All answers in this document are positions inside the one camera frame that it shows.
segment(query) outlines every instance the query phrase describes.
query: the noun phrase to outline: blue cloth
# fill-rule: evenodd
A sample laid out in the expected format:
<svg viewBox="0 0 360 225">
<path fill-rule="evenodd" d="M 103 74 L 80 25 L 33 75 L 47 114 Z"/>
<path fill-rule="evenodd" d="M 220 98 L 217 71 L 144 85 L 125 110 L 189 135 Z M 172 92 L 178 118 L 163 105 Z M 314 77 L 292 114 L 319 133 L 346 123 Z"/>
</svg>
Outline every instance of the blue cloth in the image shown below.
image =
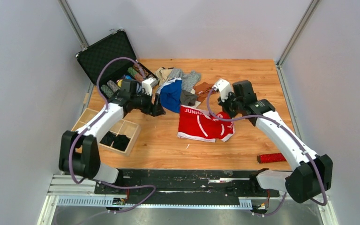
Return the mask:
<svg viewBox="0 0 360 225">
<path fill-rule="evenodd" d="M 168 82 L 161 89 L 161 104 L 168 110 L 180 112 L 181 79 Z"/>
</svg>

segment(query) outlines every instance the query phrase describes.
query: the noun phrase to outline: white wall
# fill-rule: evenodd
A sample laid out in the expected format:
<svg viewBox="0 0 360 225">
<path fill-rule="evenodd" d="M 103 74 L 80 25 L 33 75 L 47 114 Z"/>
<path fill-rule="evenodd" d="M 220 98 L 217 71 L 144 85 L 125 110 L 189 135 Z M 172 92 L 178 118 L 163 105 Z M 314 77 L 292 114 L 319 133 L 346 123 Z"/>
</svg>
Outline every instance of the white wall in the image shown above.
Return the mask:
<svg viewBox="0 0 360 225">
<path fill-rule="evenodd" d="M 304 141 L 333 160 L 339 224 L 360 224 L 360 1 L 323 0 L 284 71 Z"/>
<path fill-rule="evenodd" d="M 68 0 L 93 44 L 124 28 L 139 58 L 278 59 L 311 0 Z"/>
<path fill-rule="evenodd" d="M 0 1 L 0 225 L 37 222 L 89 81 L 55 0 Z"/>
</svg>

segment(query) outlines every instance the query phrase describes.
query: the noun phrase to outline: floor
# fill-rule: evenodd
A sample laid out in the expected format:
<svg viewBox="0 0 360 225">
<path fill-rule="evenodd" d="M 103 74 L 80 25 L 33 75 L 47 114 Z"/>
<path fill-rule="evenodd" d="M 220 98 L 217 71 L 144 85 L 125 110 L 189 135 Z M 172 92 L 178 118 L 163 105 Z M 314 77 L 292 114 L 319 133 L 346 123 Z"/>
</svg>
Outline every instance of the floor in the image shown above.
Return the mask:
<svg viewBox="0 0 360 225">
<path fill-rule="evenodd" d="M 202 82 L 214 83 L 219 78 L 230 83 L 250 80 L 258 99 L 269 100 L 292 128 L 291 119 L 272 60 L 140 60 L 152 72 L 159 67 L 181 68 L 184 72 L 195 70 L 202 74 Z M 218 94 L 210 100 L 214 112 L 221 111 L 217 105 Z M 104 103 L 96 89 L 93 90 L 89 108 L 100 111 Z M 207 109 L 206 100 L 198 107 Z M 100 151 L 101 161 L 118 168 L 164 168 L 164 169 L 219 169 L 258 170 L 268 167 L 289 170 L 286 162 L 258 164 L 259 154 L 277 153 L 279 150 L 270 139 L 248 120 L 235 122 L 235 135 L 227 142 L 202 142 L 177 137 L 179 115 L 166 110 L 166 115 L 151 117 L 133 110 L 124 119 L 138 123 L 142 130 L 128 157 L 107 150 Z"/>
</svg>

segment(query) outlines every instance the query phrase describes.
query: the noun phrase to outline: case lid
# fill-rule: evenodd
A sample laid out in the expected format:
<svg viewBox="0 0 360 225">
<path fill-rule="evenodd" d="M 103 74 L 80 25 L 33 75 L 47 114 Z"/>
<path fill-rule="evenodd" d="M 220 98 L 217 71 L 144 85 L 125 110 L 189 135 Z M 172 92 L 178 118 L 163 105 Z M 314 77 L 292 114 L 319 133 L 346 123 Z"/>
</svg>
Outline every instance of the case lid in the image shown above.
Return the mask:
<svg viewBox="0 0 360 225">
<path fill-rule="evenodd" d="M 99 40 L 75 56 L 94 85 L 96 85 L 101 70 L 109 61 L 118 57 L 128 57 L 136 60 L 136 54 L 123 29 L 117 30 L 115 33 Z M 121 68 L 125 66 L 131 67 L 132 65 L 133 63 L 128 60 L 116 61 L 105 70 L 101 80 L 106 80 Z"/>
</svg>

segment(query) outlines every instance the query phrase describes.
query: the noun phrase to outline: red cylinder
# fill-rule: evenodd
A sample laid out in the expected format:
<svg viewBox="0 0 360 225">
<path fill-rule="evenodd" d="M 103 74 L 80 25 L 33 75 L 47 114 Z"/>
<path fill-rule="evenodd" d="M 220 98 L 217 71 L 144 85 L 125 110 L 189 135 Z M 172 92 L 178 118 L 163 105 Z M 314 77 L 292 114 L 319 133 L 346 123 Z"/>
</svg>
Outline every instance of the red cylinder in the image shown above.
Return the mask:
<svg viewBox="0 0 360 225">
<path fill-rule="evenodd" d="M 282 153 L 261 154 L 257 156 L 259 163 L 274 163 L 286 161 Z"/>
</svg>

